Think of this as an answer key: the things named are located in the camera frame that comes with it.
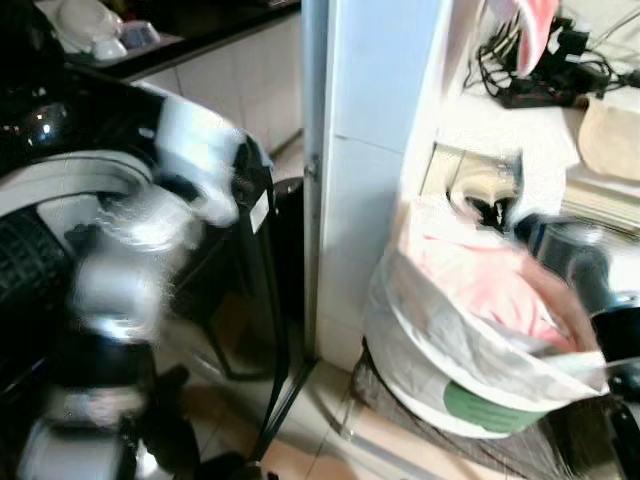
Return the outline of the pink clothes in bag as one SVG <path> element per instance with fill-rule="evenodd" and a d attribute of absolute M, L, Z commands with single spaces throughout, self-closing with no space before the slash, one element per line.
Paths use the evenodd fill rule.
<path fill-rule="evenodd" d="M 563 280 L 447 201 L 413 202 L 398 248 L 462 312 L 529 340 L 529 351 L 582 348 L 572 329 L 582 314 Z"/>

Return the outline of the black top-load washing machine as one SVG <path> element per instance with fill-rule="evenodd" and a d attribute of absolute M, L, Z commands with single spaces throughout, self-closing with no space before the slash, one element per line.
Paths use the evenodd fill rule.
<path fill-rule="evenodd" d="M 166 93 L 55 61 L 0 68 L 0 480 L 17 480 L 97 216 L 160 186 L 154 141 Z M 265 224 L 270 168 L 247 132 L 232 189 L 236 223 L 207 224 L 174 275 L 154 355 L 159 374 L 180 385 L 134 480 L 275 480 L 251 460 L 288 378 L 291 343 Z"/>

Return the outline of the white plastic container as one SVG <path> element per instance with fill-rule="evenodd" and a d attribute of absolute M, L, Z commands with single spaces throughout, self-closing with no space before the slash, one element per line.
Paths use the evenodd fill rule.
<path fill-rule="evenodd" d="M 468 205 L 468 197 L 488 202 L 512 197 L 516 201 L 518 177 L 518 157 L 493 157 L 438 143 L 430 157 L 420 195 L 442 197 L 458 215 L 480 221 Z"/>

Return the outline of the beige folded cloth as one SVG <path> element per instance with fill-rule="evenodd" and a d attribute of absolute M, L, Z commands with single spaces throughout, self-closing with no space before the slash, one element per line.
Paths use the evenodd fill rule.
<path fill-rule="evenodd" d="M 640 91 L 623 88 L 589 96 L 579 127 L 582 163 L 595 174 L 639 182 Z"/>

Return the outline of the white plastic laundry bag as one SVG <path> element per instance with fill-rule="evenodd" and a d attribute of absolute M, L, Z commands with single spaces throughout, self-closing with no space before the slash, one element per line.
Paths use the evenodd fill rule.
<path fill-rule="evenodd" d="M 529 340 L 465 314 L 412 265 L 398 248 L 404 224 L 372 279 L 365 340 L 408 410 L 447 433 L 495 439 L 608 392 L 605 356 L 566 283 L 582 314 L 572 325 L 582 348 L 529 351 Z"/>

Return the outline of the hanging pink white cloth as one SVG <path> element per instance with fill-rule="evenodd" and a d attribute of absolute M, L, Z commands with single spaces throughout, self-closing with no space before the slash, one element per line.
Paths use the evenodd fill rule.
<path fill-rule="evenodd" d="M 561 0 L 484 0 L 497 20 L 492 36 L 477 46 L 475 67 L 481 82 L 527 78 L 549 44 Z"/>

